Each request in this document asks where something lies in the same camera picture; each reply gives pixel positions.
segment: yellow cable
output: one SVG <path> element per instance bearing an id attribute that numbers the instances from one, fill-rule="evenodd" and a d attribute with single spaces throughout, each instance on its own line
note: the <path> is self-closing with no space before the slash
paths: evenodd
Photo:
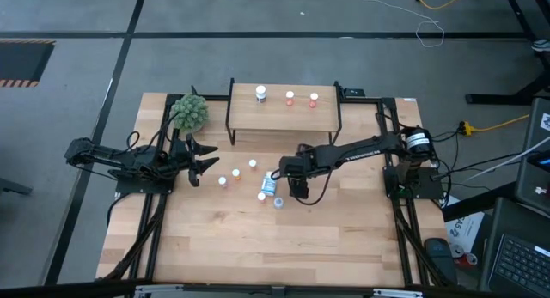
<path id="1" fill-rule="evenodd" d="M 451 5 L 452 3 L 454 3 L 456 0 L 450 0 L 448 1 L 447 3 L 441 5 L 441 6 L 438 6 L 438 7 L 431 7 L 430 5 L 428 5 L 427 3 L 424 2 L 424 0 L 419 0 L 427 9 L 431 9 L 431 10 L 439 10 L 439 9 L 443 9 L 449 5 Z"/>
<path id="2" fill-rule="evenodd" d="M 487 128 L 484 128 L 484 129 L 476 129 L 475 127 L 471 126 L 471 130 L 472 130 L 472 131 L 491 131 L 491 130 L 497 129 L 497 128 L 499 128 L 499 127 L 503 127 L 503 126 L 506 126 L 506 125 L 510 125 L 510 124 L 512 124 L 512 123 L 514 123 L 514 122 L 517 122 L 517 121 L 526 119 L 526 118 L 528 118 L 528 117 L 529 117 L 529 115 L 526 114 L 526 115 L 524 115 L 524 116 L 522 116 L 522 117 L 519 117 L 519 118 L 517 118 L 517 119 L 512 119 L 512 120 L 510 120 L 510 121 L 501 123 L 501 124 L 499 124 L 499 125 L 494 125 L 494 126 L 487 127 Z"/>

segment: concrete floor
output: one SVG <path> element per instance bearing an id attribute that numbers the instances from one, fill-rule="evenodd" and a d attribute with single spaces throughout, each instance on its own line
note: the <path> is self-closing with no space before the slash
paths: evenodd
<path id="1" fill-rule="evenodd" d="M 383 1 L 440 20 L 447 32 L 521 31 L 506 0 L 461 0 L 438 12 L 414 0 Z M 0 31 L 125 31 L 135 2 L 0 0 Z M 550 35 L 535 1 L 518 2 L 537 35 Z M 361 0 L 145 0 L 137 30 L 413 32 L 418 22 Z M 0 288 L 40 282 L 76 177 L 63 153 L 72 138 L 91 134 L 121 42 L 60 40 L 37 88 L 0 89 L 0 176 L 34 188 L 30 197 L 0 198 Z M 432 49 L 417 40 L 133 40 L 102 143 L 124 145 L 143 92 L 185 93 L 193 84 L 200 93 L 226 94 L 231 77 L 295 84 L 339 80 L 371 96 L 417 98 L 433 134 L 463 119 L 484 127 L 529 108 L 468 106 L 463 95 L 510 94 L 540 71 L 529 43 L 520 40 L 446 40 Z M 458 166 L 519 151 L 525 128 L 522 122 L 461 138 Z M 437 151 L 450 162 L 455 143 L 440 143 Z M 513 180 L 516 171 L 506 167 L 472 184 L 496 187 Z M 90 179 L 61 283 L 93 280 L 113 192 L 110 180 Z M 453 195 L 478 192 L 457 186 Z"/>

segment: succulent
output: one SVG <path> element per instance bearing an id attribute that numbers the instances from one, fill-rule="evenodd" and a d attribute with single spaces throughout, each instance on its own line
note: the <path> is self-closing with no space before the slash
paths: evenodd
<path id="1" fill-rule="evenodd" d="M 174 118 L 174 127 L 184 133 L 193 133 L 200 130 L 208 121 L 208 106 L 204 97 L 196 94 L 186 94 L 177 100 L 170 110 Z"/>

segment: wooden table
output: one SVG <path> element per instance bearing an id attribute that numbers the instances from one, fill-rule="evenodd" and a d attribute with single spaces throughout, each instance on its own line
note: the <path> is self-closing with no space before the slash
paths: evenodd
<path id="1" fill-rule="evenodd" d="M 228 127 L 248 131 L 323 131 L 338 132 L 339 102 L 334 86 L 262 84 L 267 100 L 256 101 L 256 83 L 233 83 L 229 97 Z M 286 92 L 294 92 L 294 105 L 286 106 Z M 309 96 L 317 93 L 315 108 L 309 107 Z"/>
<path id="2" fill-rule="evenodd" d="M 135 130 L 146 144 L 162 119 L 165 94 L 144 94 Z M 400 122 L 420 125 L 415 100 L 397 99 Z M 403 286 L 391 203 L 382 180 L 382 155 L 349 162 L 333 172 L 327 193 L 308 207 L 290 198 L 285 181 L 277 195 L 284 208 L 256 199 L 263 175 L 282 155 L 293 155 L 299 143 L 326 144 L 325 133 L 241 131 L 232 146 L 224 128 L 227 104 L 208 101 L 211 121 L 195 134 L 199 143 L 218 146 L 203 158 L 221 159 L 193 188 L 181 173 L 162 225 L 154 281 L 166 283 L 232 283 L 330 286 Z M 379 134 L 376 106 L 342 104 L 338 145 Z M 258 169 L 251 171 L 254 158 Z M 241 180 L 217 185 L 221 175 L 241 169 Z M 310 180 L 310 200 L 321 192 L 326 176 Z M 113 209 L 111 224 L 97 270 L 106 275 L 131 246 L 138 231 L 144 195 L 131 195 Z M 415 201 L 422 239 L 446 238 L 439 208 L 428 200 Z M 139 276 L 149 253 L 145 246 Z M 413 280 L 418 268 L 408 247 Z"/>

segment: white cable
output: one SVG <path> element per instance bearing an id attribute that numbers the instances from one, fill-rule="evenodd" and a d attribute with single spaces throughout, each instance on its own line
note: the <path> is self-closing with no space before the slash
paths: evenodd
<path id="1" fill-rule="evenodd" d="M 477 174 L 471 176 L 470 178 L 465 179 L 465 180 L 464 180 L 463 182 L 461 182 L 461 183 L 464 183 L 464 182 L 466 182 L 466 181 L 469 181 L 469 180 L 471 180 L 471 179 L 473 179 L 473 178 L 477 178 L 477 177 L 481 176 L 482 174 L 488 173 L 488 172 L 490 172 L 490 171 L 492 171 L 492 170 L 495 170 L 495 169 L 497 169 L 497 168 L 499 168 L 499 167 L 502 167 L 502 166 L 504 166 L 504 165 L 506 165 L 506 164 L 508 164 L 508 163 L 510 163 L 510 162 L 512 162 L 512 161 L 514 161 L 514 160 L 517 160 L 518 158 L 522 158 L 522 157 L 523 157 L 524 155 L 526 155 L 527 153 L 530 153 L 530 152 L 533 151 L 534 149 L 539 148 L 543 143 L 547 142 L 548 140 L 550 140 L 550 137 L 547 137 L 546 139 L 544 139 L 544 140 L 542 140 L 541 142 L 537 143 L 536 145 L 534 145 L 533 147 L 529 148 L 528 150 L 526 150 L 525 152 L 521 153 L 520 155 L 514 156 L 514 157 L 510 158 L 508 161 L 502 162 L 502 163 L 498 164 L 497 166 L 493 166 L 493 167 L 491 167 L 491 168 L 489 168 L 489 169 L 486 169 L 486 170 L 482 171 L 481 173 L 477 173 Z"/>
<path id="2" fill-rule="evenodd" d="M 426 15 L 421 15 L 419 13 L 415 13 L 414 11 L 412 10 L 409 10 L 409 9 L 404 9 L 402 7 L 399 7 L 399 6 L 394 6 L 394 5 L 390 5 L 388 3 L 385 3 L 383 1 L 380 1 L 380 0 L 364 0 L 365 2 L 377 2 L 377 3 L 380 3 L 382 5 L 386 5 L 388 7 L 391 7 L 391 8 L 395 8 L 395 9 L 401 9 L 403 11 L 406 11 L 407 13 L 410 13 L 410 14 L 413 14 L 413 15 L 417 15 L 419 16 L 420 18 L 423 18 L 423 19 L 426 19 L 426 20 L 429 20 L 429 21 L 422 21 L 419 23 L 419 25 L 417 26 L 416 28 L 416 38 L 418 38 L 420 40 L 420 44 L 422 44 L 422 46 L 424 48 L 433 48 L 433 47 L 437 47 L 437 46 L 440 46 L 443 44 L 444 40 L 445 40 L 445 30 L 443 30 L 439 25 L 437 25 L 439 23 L 439 21 L 434 21 L 433 19 L 431 19 L 429 16 L 426 16 Z M 424 41 L 422 40 L 422 38 L 420 38 L 419 36 L 419 31 L 420 31 L 420 28 L 424 25 L 424 24 L 433 24 L 435 27 L 437 27 L 437 29 L 439 29 L 441 31 L 441 41 L 439 42 L 439 44 L 435 44 L 435 45 L 426 45 L 424 43 Z"/>

